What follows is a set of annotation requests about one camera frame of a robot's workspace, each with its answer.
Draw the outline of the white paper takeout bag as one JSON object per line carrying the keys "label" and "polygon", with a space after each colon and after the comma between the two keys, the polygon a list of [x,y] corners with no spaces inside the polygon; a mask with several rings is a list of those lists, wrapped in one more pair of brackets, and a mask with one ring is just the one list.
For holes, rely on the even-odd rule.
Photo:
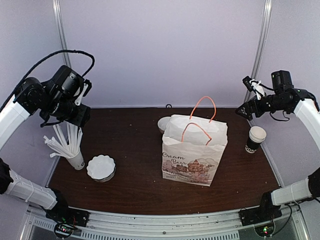
{"label": "white paper takeout bag", "polygon": [[162,177],[210,187],[228,144],[228,125],[215,116],[173,114],[162,135]]}

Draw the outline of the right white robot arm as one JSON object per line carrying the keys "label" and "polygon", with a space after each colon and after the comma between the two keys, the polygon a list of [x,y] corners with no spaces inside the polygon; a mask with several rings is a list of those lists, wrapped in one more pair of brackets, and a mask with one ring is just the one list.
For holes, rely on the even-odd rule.
{"label": "right white robot arm", "polygon": [[[239,106],[235,113],[249,121],[264,113],[294,114],[306,127],[316,145],[320,144],[320,107],[314,94],[306,89],[294,87],[291,74],[286,70],[271,73],[273,94],[264,93],[266,86],[246,76],[242,82],[255,96]],[[317,169],[306,179],[271,192],[261,198],[256,210],[259,220],[268,220],[276,208],[289,203],[318,200],[320,197],[320,171]]]}

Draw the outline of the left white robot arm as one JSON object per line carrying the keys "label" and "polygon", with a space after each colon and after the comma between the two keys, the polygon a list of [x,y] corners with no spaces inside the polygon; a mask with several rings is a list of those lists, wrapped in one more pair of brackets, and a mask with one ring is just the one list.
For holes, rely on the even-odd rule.
{"label": "left white robot arm", "polygon": [[[0,110],[0,145],[3,147],[24,121],[40,111],[44,121],[40,126],[53,126],[60,143],[68,149],[63,157],[69,158],[76,170],[82,169],[84,162],[78,158],[82,128],[90,119],[91,111],[82,104],[82,98],[91,88],[88,79],[66,65],[45,82],[25,76]],[[25,179],[4,161],[0,162],[0,192],[37,204],[61,222],[72,218],[72,211],[60,191]]]}

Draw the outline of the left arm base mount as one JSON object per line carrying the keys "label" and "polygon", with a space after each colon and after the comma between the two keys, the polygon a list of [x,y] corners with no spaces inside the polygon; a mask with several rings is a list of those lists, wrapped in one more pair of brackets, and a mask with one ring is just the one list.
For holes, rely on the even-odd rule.
{"label": "left arm base mount", "polygon": [[46,217],[56,223],[71,227],[86,227],[90,213],[86,210],[75,208],[44,209]]}

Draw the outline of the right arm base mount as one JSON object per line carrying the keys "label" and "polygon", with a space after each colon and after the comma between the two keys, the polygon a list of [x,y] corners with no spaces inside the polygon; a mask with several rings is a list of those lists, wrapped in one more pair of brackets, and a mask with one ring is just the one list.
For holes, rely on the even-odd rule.
{"label": "right arm base mount", "polygon": [[239,218],[243,227],[268,222],[281,216],[282,211],[280,210],[280,206],[272,208],[258,206],[239,211]]}

